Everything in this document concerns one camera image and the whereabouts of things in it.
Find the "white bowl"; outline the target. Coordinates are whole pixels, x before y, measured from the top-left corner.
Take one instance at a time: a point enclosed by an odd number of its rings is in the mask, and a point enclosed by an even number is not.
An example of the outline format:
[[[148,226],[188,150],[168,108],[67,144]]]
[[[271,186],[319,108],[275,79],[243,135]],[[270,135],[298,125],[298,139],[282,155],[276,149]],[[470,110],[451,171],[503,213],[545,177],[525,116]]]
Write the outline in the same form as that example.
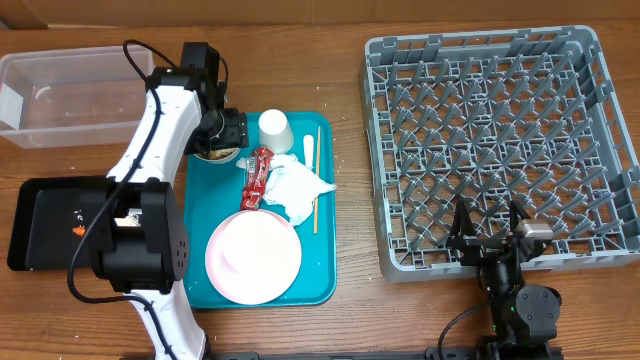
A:
[[[239,154],[239,148],[227,148],[219,150],[211,150],[206,155],[199,153],[193,154],[196,159],[211,163],[211,164],[226,164],[234,160]]]

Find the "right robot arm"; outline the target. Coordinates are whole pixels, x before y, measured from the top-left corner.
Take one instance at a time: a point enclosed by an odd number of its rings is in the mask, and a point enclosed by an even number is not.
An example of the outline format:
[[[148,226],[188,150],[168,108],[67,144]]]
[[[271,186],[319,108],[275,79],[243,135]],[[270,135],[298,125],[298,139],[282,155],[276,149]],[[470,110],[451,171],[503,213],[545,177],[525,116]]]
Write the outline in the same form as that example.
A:
[[[556,322],[562,297],[551,287],[525,282],[522,264],[550,246],[553,232],[548,223],[533,219],[517,201],[509,204],[509,228],[504,235],[481,239],[465,201],[457,201],[446,247],[461,253],[460,263],[476,269],[487,300],[451,320],[441,332],[438,357],[445,357],[443,341],[449,330],[465,317],[489,309],[492,335],[481,336],[468,359],[561,359],[562,350],[549,341],[557,336]]]

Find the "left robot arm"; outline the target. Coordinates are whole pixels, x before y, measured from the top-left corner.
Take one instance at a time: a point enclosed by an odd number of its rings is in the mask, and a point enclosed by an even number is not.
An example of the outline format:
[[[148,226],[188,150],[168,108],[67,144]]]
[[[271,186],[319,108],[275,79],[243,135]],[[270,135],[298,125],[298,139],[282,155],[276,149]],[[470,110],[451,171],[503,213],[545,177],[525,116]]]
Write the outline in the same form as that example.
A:
[[[189,240],[174,182],[186,155],[245,148],[245,114],[225,105],[226,60],[206,42],[187,42],[178,63],[140,71],[146,91],[141,121],[125,153],[105,179],[83,189],[85,233],[76,255],[87,253],[95,276],[113,288],[89,297],[75,284],[79,261],[67,272],[70,293],[87,304],[131,303],[158,359],[206,359],[210,342],[187,299]]]

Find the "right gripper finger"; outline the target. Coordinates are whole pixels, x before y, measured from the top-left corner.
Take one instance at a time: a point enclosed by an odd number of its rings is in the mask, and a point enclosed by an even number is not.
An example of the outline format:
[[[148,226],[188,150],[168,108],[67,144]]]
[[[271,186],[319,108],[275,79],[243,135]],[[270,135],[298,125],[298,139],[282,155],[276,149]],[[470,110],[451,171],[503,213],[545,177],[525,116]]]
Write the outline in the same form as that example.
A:
[[[512,235],[523,235],[524,226],[531,219],[524,207],[516,200],[509,203],[509,230]]]
[[[474,235],[473,222],[471,221],[466,203],[462,198],[457,199],[454,221],[449,233],[450,237],[458,237],[459,235]]]

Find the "pink bowl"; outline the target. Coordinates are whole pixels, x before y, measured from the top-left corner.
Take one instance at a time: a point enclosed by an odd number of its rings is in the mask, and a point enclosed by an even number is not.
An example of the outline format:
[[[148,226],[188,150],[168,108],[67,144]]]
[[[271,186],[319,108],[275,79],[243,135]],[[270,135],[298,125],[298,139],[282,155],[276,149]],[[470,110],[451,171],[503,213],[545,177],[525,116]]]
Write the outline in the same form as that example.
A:
[[[226,226],[222,255],[233,272],[279,271],[301,257],[299,241],[273,215],[262,211],[238,214]]]

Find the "orange carrot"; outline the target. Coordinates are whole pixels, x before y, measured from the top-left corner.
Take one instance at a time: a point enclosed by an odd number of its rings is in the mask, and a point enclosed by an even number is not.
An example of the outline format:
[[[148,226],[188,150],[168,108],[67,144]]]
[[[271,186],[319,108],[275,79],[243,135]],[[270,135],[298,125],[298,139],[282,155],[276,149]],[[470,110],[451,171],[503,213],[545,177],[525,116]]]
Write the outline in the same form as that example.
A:
[[[78,227],[74,227],[72,229],[73,233],[76,234],[77,236],[84,236],[85,235],[85,227],[84,226],[78,226]]]

